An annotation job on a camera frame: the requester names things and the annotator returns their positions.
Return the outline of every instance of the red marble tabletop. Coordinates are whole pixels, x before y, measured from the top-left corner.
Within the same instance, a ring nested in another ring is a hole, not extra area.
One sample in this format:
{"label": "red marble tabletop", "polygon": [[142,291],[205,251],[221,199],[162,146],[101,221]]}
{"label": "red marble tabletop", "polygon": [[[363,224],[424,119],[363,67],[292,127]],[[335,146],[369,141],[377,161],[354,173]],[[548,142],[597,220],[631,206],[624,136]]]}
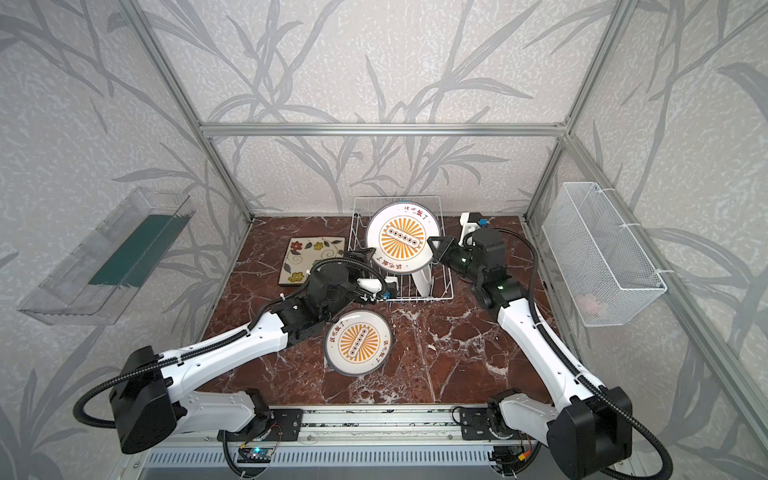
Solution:
{"label": "red marble tabletop", "polygon": [[[257,218],[204,338],[250,321],[261,305],[292,291],[277,285],[291,237],[349,238],[349,217]],[[491,225],[522,232],[517,217]],[[445,218],[448,235],[461,233],[457,217]],[[528,285],[531,254],[505,236],[509,272]],[[255,359],[200,388],[206,392],[259,389],[270,405],[324,403],[483,403],[507,389],[550,402],[547,389],[517,343],[480,308],[469,284],[453,276],[454,299],[432,303],[353,304],[372,308],[392,325],[396,341],[386,364],[363,377],[343,376],[326,365],[322,336]],[[541,285],[536,301],[553,319]]]}

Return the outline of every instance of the white mesh basket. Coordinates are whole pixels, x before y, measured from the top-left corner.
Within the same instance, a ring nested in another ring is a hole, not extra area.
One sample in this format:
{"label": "white mesh basket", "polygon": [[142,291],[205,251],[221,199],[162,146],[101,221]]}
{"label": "white mesh basket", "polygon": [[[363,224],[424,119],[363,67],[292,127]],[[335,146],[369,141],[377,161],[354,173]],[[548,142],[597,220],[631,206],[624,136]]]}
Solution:
{"label": "white mesh basket", "polygon": [[667,285],[594,182],[565,182],[544,235],[585,326],[624,325]]}

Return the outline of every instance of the wall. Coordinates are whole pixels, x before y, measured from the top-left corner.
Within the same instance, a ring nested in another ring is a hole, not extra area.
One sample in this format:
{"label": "wall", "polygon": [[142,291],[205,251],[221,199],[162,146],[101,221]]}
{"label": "wall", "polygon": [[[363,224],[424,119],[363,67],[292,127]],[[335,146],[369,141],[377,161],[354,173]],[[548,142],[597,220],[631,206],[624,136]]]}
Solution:
{"label": "wall", "polygon": [[[768,3],[662,4],[634,12],[575,131],[768,392]],[[584,360],[630,393],[678,475],[768,478],[768,459],[664,300],[626,326],[570,321]],[[654,471],[646,442],[636,457]]]}
{"label": "wall", "polygon": [[[206,122],[563,121],[613,10],[611,0],[141,4]],[[354,197],[381,194],[522,212],[553,144],[217,139],[253,211],[283,215],[348,213]]]}
{"label": "wall", "polygon": [[[103,479],[114,431],[71,408],[136,348],[188,343],[246,231],[113,2],[0,5],[0,478]],[[197,212],[113,326],[47,326],[16,311],[136,186]],[[111,415],[105,397],[89,405]]]}

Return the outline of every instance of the round white plate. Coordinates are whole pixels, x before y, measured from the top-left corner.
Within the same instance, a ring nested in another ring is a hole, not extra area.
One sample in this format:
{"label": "round white plate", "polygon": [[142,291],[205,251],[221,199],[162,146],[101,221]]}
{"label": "round white plate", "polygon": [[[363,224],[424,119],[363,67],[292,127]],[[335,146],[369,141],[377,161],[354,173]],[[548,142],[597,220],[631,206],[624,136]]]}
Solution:
{"label": "round white plate", "polygon": [[384,365],[392,350],[392,329],[370,310],[355,310],[331,325],[324,343],[326,359],[337,372],[361,376]]}
{"label": "round white plate", "polygon": [[392,273],[413,273],[432,261],[427,239],[438,237],[437,218],[422,205],[397,202],[371,218],[366,245],[376,248],[373,262]]}

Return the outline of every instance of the wire rack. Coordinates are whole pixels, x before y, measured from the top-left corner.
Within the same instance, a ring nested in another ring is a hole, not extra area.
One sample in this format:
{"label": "wire rack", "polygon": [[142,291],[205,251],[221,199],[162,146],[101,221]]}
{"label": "wire rack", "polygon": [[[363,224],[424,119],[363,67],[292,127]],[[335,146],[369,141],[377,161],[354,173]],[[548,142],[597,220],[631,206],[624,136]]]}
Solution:
{"label": "wire rack", "polygon": [[585,326],[624,325],[667,285],[594,182],[565,182],[542,230]]}
{"label": "wire rack", "polygon": [[[413,202],[422,205],[435,214],[439,220],[440,234],[445,235],[445,225],[442,221],[442,204],[437,195],[416,195],[402,197],[356,197],[352,208],[352,226],[349,228],[349,249],[357,250],[366,248],[366,228],[371,217],[379,210],[395,202]],[[382,275],[393,275],[379,269]],[[398,275],[398,295],[389,302],[435,302],[437,300],[453,299],[453,279],[451,270],[443,265],[432,265],[432,292],[429,296],[422,297],[413,283],[410,275]]]}

